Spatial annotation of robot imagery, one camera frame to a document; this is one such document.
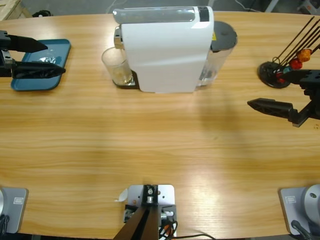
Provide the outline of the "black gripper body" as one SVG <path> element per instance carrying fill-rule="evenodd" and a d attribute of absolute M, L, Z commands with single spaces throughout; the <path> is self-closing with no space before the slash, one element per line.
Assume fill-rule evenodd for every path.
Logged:
<path fill-rule="evenodd" d="M 0 76 L 1 77 L 11 77 L 11 63 L 12 58 L 9 53 L 9 46 L 11 44 L 11 39 L 6 31 L 0 32 Z"/>
<path fill-rule="evenodd" d="M 304 94 L 309 96 L 310 102 L 303 109 L 304 119 L 320 118 L 320 89 L 314 87 L 306 87 Z"/>

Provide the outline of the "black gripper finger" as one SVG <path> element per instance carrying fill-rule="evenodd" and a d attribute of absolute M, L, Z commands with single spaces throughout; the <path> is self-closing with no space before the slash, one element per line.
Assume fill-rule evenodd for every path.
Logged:
<path fill-rule="evenodd" d="M 45 44 L 31 37 L 17 35 L 9 35 L 8 37 L 10 38 L 9 50 L 24 53 L 35 53 L 48 49 Z"/>
<path fill-rule="evenodd" d="M 64 74 L 66 69 L 50 62 L 17 61 L 11 72 L 14 79 L 50 79 Z"/>
<path fill-rule="evenodd" d="M 247 104 L 265 115 L 287 119 L 294 127 L 300 127 L 308 119 L 315 119 L 315 104 L 312 101 L 300 112 L 294 108 L 292 103 L 268 98 L 249 100 Z"/>
<path fill-rule="evenodd" d="M 320 71 L 319 70 L 292 70 L 282 75 L 282 78 L 292 84 L 300 85 L 301 87 L 319 87 L 320 86 Z"/>

